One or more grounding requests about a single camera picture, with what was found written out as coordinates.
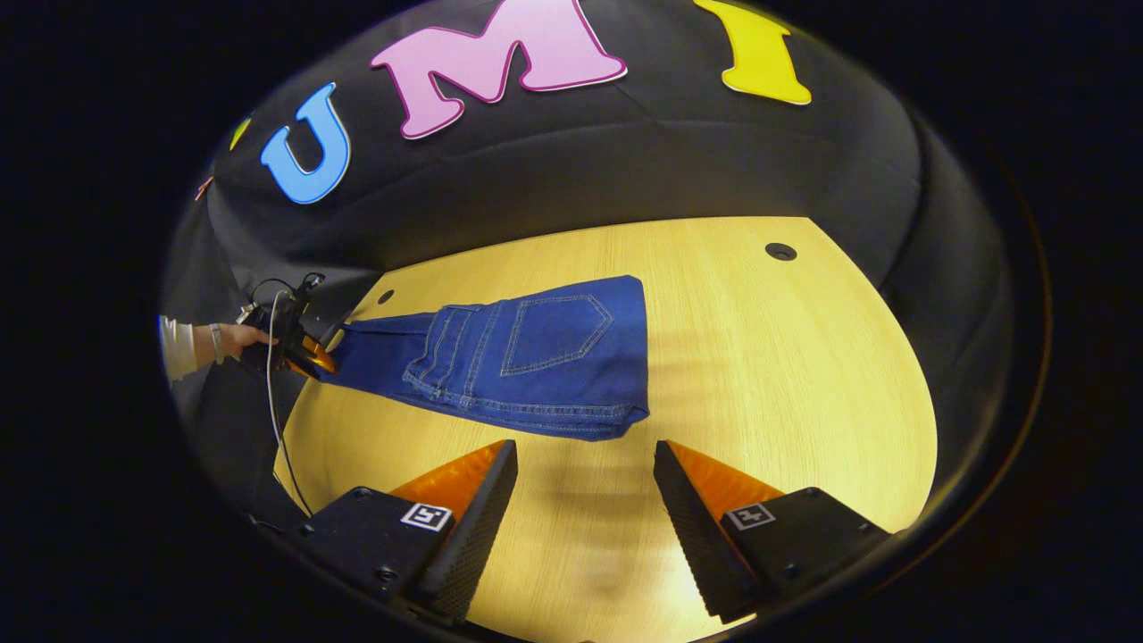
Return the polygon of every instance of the wooden table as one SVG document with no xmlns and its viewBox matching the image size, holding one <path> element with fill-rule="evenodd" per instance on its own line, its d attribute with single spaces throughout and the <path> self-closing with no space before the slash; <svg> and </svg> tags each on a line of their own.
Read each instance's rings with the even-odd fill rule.
<svg viewBox="0 0 1143 643">
<path fill-rule="evenodd" d="M 797 257 L 768 255 L 770 242 Z M 515 440 L 515 492 L 469 619 L 539 643 L 676 643 L 730 627 L 706 614 L 671 529 L 652 477 L 658 440 L 782 491 L 820 487 L 889 532 L 917 519 L 936 464 L 925 378 L 873 286 L 808 218 L 656 220 L 479 248 L 384 274 L 350 319 L 618 274 L 646 291 L 650 418 L 583 443 L 311 381 L 286 428 L 311 508 Z M 293 493 L 280 453 L 275 472 Z"/>
</svg>

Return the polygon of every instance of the jeans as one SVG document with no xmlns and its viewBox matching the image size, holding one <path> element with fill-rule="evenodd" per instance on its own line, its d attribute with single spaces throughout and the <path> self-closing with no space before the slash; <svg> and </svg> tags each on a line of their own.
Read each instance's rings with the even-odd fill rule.
<svg viewBox="0 0 1143 643">
<path fill-rule="evenodd" d="M 354 321 L 319 380 L 509 429 L 584 441 L 647 418 L 647 308 L 634 276 Z"/>
</svg>

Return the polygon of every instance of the letter m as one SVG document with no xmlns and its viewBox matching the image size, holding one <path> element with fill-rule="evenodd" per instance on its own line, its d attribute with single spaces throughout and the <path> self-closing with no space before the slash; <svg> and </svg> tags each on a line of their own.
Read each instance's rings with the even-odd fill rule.
<svg viewBox="0 0 1143 643">
<path fill-rule="evenodd" d="M 434 75 L 486 103 L 499 101 L 517 45 L 528 61 L 520 85 L 533 91 L 607 82 L 628 71 L 604 51 L 578 0 L 504 0 L 480 35 L 429 27 L 374 56 L 373 66 L 389 67 L 405 104 L 401 135 L 422 138 L 464 113 L 464 103 L 446 98 Z"/>
</svg>

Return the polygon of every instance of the blue letter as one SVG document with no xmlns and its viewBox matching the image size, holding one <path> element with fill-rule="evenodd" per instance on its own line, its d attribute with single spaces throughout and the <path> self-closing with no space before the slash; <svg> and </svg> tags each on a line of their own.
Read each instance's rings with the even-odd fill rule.
<svg viewBox="0 0 1143 643">
<path fill-rule="evenodd" d="M 296 203 L 312 203 L 333 191 L 345 176 L 350 166 L 350 137 L 334 111 L 329 95 L 335 82 L 318 89 L 297 110 L 297 120 L 306 120 L 321 145 L 321 164 L 313 171 L 305 171 L 294 158 L 286 138 L 289 127 L 274 134 L 262 150 L 262 164 L 270 168 L 274 180 L 289 199 Z"/>
</svg>

